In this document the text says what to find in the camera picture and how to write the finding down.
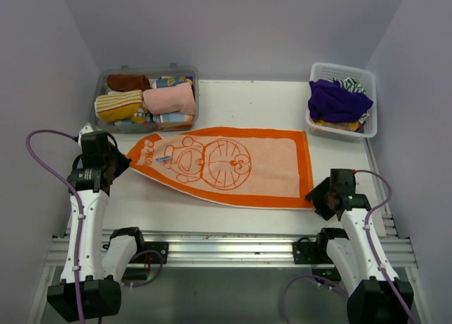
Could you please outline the orange white towel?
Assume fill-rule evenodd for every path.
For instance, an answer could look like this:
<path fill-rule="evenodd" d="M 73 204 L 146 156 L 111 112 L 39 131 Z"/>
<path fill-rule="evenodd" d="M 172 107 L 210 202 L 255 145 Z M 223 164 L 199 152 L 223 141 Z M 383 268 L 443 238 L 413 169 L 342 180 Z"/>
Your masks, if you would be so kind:
<path fill-rule="evenodd" d="M 307 135 L 268 128 L 212 127 L 139 140 L 131 168 L 202 200 L 241 208 L 310 209 L 314 187 Z"/>

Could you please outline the pink terry towel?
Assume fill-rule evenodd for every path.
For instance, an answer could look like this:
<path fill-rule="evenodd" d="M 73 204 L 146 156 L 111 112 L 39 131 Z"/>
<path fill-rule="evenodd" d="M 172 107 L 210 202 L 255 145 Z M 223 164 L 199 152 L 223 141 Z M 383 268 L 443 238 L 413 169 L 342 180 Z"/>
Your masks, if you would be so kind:
<path fill-rule="evenodd" d="M 181 112 L 194 115 L 196 102 L 191 85 L 182 83 L 170 88 L 150 89 L 143 92 L 143 103 L 153 115 Z"/>

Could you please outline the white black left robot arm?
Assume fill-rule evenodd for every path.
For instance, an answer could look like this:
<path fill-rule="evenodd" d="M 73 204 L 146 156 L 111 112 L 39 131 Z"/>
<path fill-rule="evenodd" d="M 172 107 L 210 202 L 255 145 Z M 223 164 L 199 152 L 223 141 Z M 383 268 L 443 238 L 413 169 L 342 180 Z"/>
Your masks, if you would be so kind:
<path fill-rule="evenodd" d="M 68 323 L 118 314 L 126 266 L 147 253 L 138 227 L 113 231 L 102 252 L 110 187 L 131 161 L 106 131 L 83 130 L 76 140 L 81 154 L 66 180 L 71 195 L 68 254 L 59 283 L 47 290 L 49 304 Z"/>

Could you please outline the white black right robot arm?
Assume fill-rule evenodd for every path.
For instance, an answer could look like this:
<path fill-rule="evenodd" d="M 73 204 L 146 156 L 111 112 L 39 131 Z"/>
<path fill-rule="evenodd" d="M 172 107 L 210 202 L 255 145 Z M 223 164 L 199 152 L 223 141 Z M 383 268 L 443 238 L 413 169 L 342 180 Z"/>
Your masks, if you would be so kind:
<path fill-rule="evenodd" d="M 356 192 L 357 171 L 332 169 L 329 177 L 306 194 L 315 212 L 339 228 L 323 228 L 316 236 L 314 253 L 335 265 L 347 292 L 349 323 L 414 323 L 414 292 L 391 266 L 374 226 L 368 198 Z"/>

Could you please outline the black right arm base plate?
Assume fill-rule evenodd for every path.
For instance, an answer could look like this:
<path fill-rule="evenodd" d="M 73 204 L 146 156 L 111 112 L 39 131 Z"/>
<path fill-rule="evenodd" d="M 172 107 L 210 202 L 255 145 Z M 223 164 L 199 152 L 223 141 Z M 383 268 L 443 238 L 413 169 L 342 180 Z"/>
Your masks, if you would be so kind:
<path fill-rule="evenodd" d="M 322 253 L 315 241 L 302 237 L 292 242 L 292 257 L 295 265 L 323 265 L 333 261 Z"/>

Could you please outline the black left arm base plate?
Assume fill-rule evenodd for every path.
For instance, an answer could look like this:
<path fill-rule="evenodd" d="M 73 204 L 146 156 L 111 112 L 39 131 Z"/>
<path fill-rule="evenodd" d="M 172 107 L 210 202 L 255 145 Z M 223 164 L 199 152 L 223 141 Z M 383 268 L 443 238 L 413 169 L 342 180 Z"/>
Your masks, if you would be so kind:
<path fill-rule="evenodd" d="M 130 263 L 134 264 L 166 264 L 170 245 L 166 241 L 147 241 L 144 246 L 132 257 Z"/>

